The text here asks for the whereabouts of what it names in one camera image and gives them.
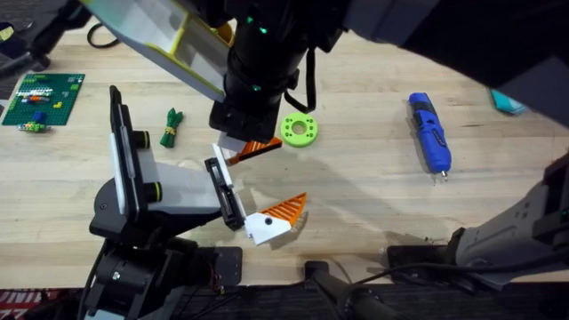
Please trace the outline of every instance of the blue screwdriver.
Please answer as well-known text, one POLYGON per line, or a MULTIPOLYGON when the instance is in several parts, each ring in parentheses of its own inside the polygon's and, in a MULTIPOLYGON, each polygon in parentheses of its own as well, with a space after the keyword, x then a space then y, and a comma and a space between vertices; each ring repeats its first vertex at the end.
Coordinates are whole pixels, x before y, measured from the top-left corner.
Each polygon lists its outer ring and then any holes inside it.
POLYGON ((417 127, 417 136, 421 142, 425 161, 431 172, 441 173, 447 180, 451 170, 451 150, 445 140, 445 131, 438 121, 435 107, 427 93, 417 92, 409 96, 413 119, 417 127))

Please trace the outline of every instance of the wooden table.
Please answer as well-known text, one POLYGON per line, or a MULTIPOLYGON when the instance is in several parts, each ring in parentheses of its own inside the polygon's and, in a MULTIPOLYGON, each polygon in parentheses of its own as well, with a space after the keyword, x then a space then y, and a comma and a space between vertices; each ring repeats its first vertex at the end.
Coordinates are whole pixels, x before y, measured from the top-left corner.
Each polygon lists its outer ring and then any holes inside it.
MULTIPOLYGON (((134 126, 150 132, 158 161, 204 169, 212 156, 218 132, 208 126, 210 100, 123 44, 93 49, 86 31, 68 32, 52 53, 49 72, 86 74, 68 125, 38 135, 0 127, 0 288, 84 285, 102 242, 88 231, 93 198, 111 178, 111 84, 134 126), (172 107, 186 118, 176 148, 166 149, 158 142, 172 107)), ((303 88, 301 80, 294 93, 301 100, 303 88)), ((456 228, 507 209, 569 142, 566 129, 540 115, 494 110, 474 81, 353 34, 332 54, 317 54, 317 92, 320 133, 311 147, 284 146, 231 168, 248 212, 308 192, 298 232, 256 247, 217 220, 183 235, 243 247, 243 284, 297 281, 305 260, 328 260, 334 274, 352 280, 369 276, 385 266, 391 244, 442 244, 456 228), (423 169, 405 105, 412 92, 429 93, 445 127, 448 183, 433 185, 423 169)), ((281 110, 294 111, 284 102, 281 110)))

